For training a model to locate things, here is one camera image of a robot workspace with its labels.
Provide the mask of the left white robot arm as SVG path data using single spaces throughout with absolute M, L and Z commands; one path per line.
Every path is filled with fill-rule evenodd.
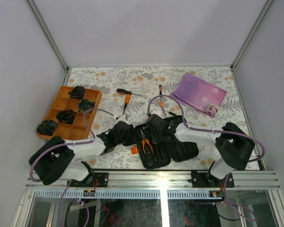
M 52 137 L 30 159 L 30 179 L 50 185 L 59 179 L 72 180 L 72 186 L 90 186 L 96 181 L 95 172 L 85 161 L 75 162 L 88 156 L 101 156 L 114 151 L 118 145 L 131 146 L 134 127 L 126 121 L 118 121 L 108 132 L 92 139 L 63 140 Z

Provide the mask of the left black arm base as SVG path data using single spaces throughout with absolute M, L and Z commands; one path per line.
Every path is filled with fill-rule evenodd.
M 83 180 L 84 187 L 105 188 L 108 186 L 109 173 L 88 174 Z

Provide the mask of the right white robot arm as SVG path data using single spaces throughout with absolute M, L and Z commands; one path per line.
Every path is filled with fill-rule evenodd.
M 162 119 L 152 114 L 146 126 L 161 138 L 176 139 L 216 148 L 220 158 L 214 161 L 206 175 L 210 186 L 218 186 L 234 170 L 245 170 L 255 142 L 237 125 L 228 122 L 220 130 L 189 126 L 184 117 Z

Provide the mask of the black handled screwdriver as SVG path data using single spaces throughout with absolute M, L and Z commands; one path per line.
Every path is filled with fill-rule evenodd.
M 141 96 L 141 97 L 147 98 L 146 95 L 136 94 L 136 93 L 133 93 L 132 91 L 127 91 L 127 90 L 122 89 L 122 88 L 118 88 L 116 91 L 117 91 L 117 93 L 122 94 L 122 95 L 135 95 L 135 96 Z

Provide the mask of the orange handled pliers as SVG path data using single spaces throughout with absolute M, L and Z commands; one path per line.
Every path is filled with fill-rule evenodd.
M 145 134 L 142 129 L 140 129 L 140 131 L 141 131 L 141 137 L 142 137 L 142 150 L 144 154 L 145 155 L 153 154 L 153 148 L 152 148 L 152 145 L 149 139 L 145 137 Z

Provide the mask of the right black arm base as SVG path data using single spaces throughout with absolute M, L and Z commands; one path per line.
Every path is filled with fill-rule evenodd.
M 209 174 L 209 171 L 205 170 L 191 170 L 191 179 L 188 180 L 195 188 L 234 188 L 234 181 L 230 181 L 232 174 L 230 174 L 227 183 L 225 178 L 217 179 Z

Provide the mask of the black plastic tool case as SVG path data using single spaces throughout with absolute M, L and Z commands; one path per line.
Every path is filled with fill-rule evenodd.
M 182 116 L 177 115 L 177 120 L 170 123 L 169 128 L 173 126 L 174 132 L 176 127 L 182 123 Z M 143 130 L 145 137 L 149 139 L 153 154 L 145 155 L 142 150 L 142 137 L 141 131 Z M 142 123 L 134 128 L 134 138 L 139 150 L 139 156 L 145 169 L 157 169 L 165 167 L 173 160 L 175 162 L 187 161 L 195 158 L 199 154 L 197 144 L 194 142 L 181 142 L 174 135 L 172 142 L 162 142 L 158 144 L 152 143 L 150 130 L 147 128 L 146 123 Z

